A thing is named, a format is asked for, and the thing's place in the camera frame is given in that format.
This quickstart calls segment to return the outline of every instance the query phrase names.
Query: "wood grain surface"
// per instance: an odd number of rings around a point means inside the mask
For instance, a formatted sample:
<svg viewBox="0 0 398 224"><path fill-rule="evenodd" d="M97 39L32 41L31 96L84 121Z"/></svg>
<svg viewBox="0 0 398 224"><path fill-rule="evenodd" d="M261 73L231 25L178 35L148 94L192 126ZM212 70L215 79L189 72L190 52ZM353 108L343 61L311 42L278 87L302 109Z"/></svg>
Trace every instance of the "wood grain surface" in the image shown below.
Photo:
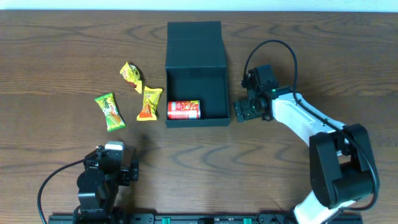
<svg viewBox="0 0 398 224"><path fill-rule="evenodd" d="M136 148L141 160L139 181L117 199L129 211L257 213L307 196L308 148L277 121L238 124L231 107L228 127L167 129L165 93L157 121L136 121L142 95L119 70L132 61L146 85L165 89L168 21L222 22L231 106L245 97L239 81L250 51L267 39L291 45L307 101L369 131L381 189L365 223L397 222L398 14L0 11L0 223L40 223L44 179L109 140ZM249 67L266 63L281 85L292 84L287 50L270 44ZM127 122L112 133L94 101L109 92ZM78 205L82 171L69 168L46 186L47 218Z"/></svg>

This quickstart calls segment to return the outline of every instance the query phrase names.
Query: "candy wrapper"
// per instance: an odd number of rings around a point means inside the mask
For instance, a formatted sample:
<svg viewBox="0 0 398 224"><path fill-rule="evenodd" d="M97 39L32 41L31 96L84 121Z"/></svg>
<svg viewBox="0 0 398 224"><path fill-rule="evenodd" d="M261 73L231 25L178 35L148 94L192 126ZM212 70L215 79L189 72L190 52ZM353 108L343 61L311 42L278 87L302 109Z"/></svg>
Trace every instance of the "candy wrapper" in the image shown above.
<svg viewBox="0 0 398 224"><path fill-rule="evenodd" d="M137 116L137 121L155 121L157 119L156 108L161 93L162 89L160 88L151 89L148 86L145 86L142 111Z"/></svg>
<svg viewBox="0 0 398 224"><path fill-rule="evenodd" d="M95 98L102 112L105 114L108 131L114 131L119 128L126 127L122 117L120 117L116 103L114 102L113 93L108 93Z"/></svg>
<svg viewBox="0 0 398 224"><path fill-rule="evenodd" d="M142 81L140 80L138 69L134 65L129 65L126 62L123 68L120 69L120 74L137 92L142 93Z"/></svg>

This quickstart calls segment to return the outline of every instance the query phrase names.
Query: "dark green box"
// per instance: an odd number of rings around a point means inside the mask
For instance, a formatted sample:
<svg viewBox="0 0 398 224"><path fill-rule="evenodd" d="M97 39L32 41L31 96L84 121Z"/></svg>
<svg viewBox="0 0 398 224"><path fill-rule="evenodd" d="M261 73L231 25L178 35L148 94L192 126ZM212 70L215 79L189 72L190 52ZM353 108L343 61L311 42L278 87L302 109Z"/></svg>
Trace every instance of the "dark green box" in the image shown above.
<svg viewBox="0 0 398 224"><path fill-rule="evenodd" d="M166 119L166 127L229 125L221 22L167 24L167 101L200 100L201 119Z"/></svg>

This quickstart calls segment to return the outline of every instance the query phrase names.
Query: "white backdrop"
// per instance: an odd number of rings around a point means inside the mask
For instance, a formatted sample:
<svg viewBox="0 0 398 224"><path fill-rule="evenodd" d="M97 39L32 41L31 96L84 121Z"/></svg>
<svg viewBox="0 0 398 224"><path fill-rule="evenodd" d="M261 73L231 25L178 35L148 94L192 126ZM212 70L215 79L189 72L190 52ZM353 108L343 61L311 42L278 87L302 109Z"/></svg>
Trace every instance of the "white backdrop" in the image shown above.
<svg viewBox="0 0 398 224"><path fill-rule="evenodd" d="M0 9L398 12L398 0L0 0Z"/></svg>

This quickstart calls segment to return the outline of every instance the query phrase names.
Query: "red can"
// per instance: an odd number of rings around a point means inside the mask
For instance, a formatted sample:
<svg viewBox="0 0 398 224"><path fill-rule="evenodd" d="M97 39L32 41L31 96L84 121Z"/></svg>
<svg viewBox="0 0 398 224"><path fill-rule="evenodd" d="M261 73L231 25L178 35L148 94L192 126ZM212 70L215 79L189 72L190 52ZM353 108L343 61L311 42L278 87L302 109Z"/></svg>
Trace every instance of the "red can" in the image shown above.
<svg viewBox="0 0 398 224"><path fill-rule="evenodd" d="M199 100L169 101L167 117L169 119L200 119Z"/></svg>

